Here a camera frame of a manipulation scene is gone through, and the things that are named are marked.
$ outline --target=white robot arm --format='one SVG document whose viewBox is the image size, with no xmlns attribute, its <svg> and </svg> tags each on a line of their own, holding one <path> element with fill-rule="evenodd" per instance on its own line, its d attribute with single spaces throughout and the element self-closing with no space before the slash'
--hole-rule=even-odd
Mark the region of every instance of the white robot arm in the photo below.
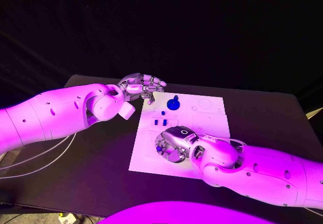
<svg viewBox="0 0 323 224">
<path fill-rule="evenodd" d="M 153 92 L 166 83 L 135 73 L 117 85 L 90 84 L 41 93 L 19 105 L 0 110 L 0 154 L 38 141 L 60 139 L 110 120 L 129 119 L 135 107 L 127 101 L 140 96 L 155 102 Z"/>
<path fill-rule="evenodd" d="M 189 158 L 210 185 L 279 206 L 323 209 L 323 164 L 238 140 L 198 136 L 184 126 L 166 129 L 155 143 L 171 162 Z"/>
</svg>

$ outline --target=wire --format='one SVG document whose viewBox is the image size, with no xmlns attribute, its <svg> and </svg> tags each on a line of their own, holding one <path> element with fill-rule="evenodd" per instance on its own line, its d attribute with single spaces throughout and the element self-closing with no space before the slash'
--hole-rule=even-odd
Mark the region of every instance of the wire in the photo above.
<svg viewBox="0 0 323 224">
<path fill-rule="evenodd" d="M 313 211 L 312 209 L 309 209 L 309 208 L 306 208 L 306 207 L 305 207 L 305 209 L 308 209 L 308 210 L 312 211 L 315 214 L 318 214 L 319 216 L 323 217 L 323 214 L 321 214 L 319 212 Z"/>
<path fill-rule="evenodd" d="M 61 156 L 64 155 L 64 153 L 68 151 L 68 149 L 70 149 L 70 146 L 71 146 L 71 144 L 73 144 L 73 141 L 74 141 L 74 138 L 75 138 L 75 135 L 77 135 L 77 133 L 74 134 L 74 137 L 73 137 L 73 140 L 71 140 L 71 143 L 70 143 L 70 145 L 68 145 L 68 147 L 65 148 L 65 150 L 64 150 L 64 152 L 61 153 L 61 155 L 60 155 L 60 157 L 47 165 L 47 166 L 44 166 L 42 168 L 39 168 L 39 169 L 36 169 L 35 171 L 32 171 L 31 173 L 26 173 L 26 174 L 22 174 L 22 175 L 16 175 L 16 176 L 6 176 L 6 177 L 0 177 L 0 179 L 8 179 L 8 178 L 13 178 L 13 177 L 21 177 L 21 176 L 26 176 L 26 175 L 29 175 L 29 174 L 34 174 L 34 173 L 36 173 L 38 171 L 41 171 L 42 169 L 45 169 L 60 158 L 61 158 Z"/>
<path fill-rule="evenodd" d="M 9 223 L 16 217 L 19 217 L 22 215 L 25 215 L 25 214 L 19 214 L 18 216 L 15 216 L 6 223 Z"/>
<path fill-rule="evenodd" d="M 48 149 L 45 152 L 42 152 L 41 154 L 38 154 L 38 155 L 34 156 L 32 158 L 26 159 L 25 161 L 18 162 L 18 163 L 12 164 L 11 166 L 2 167 L 0 170 L 2 170 L 2 169 L 8 169 L 8 168 L 11 168 L 11 167 L 15 167 L 15 166 L 21 165 L 22 163 L 28 162 L 29 160 L 38 158 L 41 155 L 44 155 L 44 154 L 48 153 L 51 150 L 54 150 L 54 149 L 55 149 L 55 148 L 65 142 L 65 140 L 70 138 L 70 136 L 60 142 L 60 144 L 57 144 L 57 145 L 55 145 L 51 149 Z"/>
<path fill-rule="evenodd" d="M 88 219 L 90 219 L 90 221 L 91 221 L 91 223 L 93 223 L 93 220 L 91 220 L 91 218 L 88 217 L 88 216 L 85 216 Z M 94 224 L 94 223 L 93 223 Z"/>
</svg>

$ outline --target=blue knob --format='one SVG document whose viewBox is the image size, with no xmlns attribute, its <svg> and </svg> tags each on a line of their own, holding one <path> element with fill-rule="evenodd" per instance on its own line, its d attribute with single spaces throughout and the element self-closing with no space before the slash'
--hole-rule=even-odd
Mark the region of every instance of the blue knob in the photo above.
<svg viewBox="0 0 323 224">
<path fill-rule="evenodd" d="M 168 101 L 168 107 L 172 111 L 176 111 L 181 108 L 181 102 L 178 95 Z"/>
</svg>

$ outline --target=black table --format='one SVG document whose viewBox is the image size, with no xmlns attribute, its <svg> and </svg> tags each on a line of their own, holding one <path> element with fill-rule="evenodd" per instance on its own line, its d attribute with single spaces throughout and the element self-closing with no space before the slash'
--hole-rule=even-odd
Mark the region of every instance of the black table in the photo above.
<svg viewBox="0 0 323 224">
<path fill-rule="evenodd" d="M 117 79 L 75 75 L 67 87 L 117 82 Z M 323 162 L 323 148 L 293 95 L 179 84 L 169 84 L 166 91 L 224 97 L 233 138 Z M 117 115 L 81 131 L 65 155 L 48 168 L 29 176 L 0 180 L 0 189 L 16 196 L 18 205 L 107 217 L 143 203 L 188 201 L 240 210 L 279 223 L 322 219 L 303 208 L 270 205 L 225 187 L 214 188 L 202 180 L 129 171 L 143 101 L 139 99 L 132 104 L 136 112 L 130 120 Z M 29 144 L 18 161 L 44 152 L 60 141 Z M 12 168 L 9 175 L 47 165 L 68 142 L 41 158 Z"/>
</svg>

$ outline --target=dark background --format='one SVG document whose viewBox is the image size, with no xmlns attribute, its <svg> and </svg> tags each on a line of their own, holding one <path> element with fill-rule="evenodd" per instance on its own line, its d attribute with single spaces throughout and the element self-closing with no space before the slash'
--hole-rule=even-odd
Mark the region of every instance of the dark background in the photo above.
<svg viewBox="0 0 323 224">
<path fill-rule="evenodd" d="M 0 2 L 0 106 L 74 74 L 277 91 L 323 105 L 322 12 L 310 2 Z"/>
</svg>

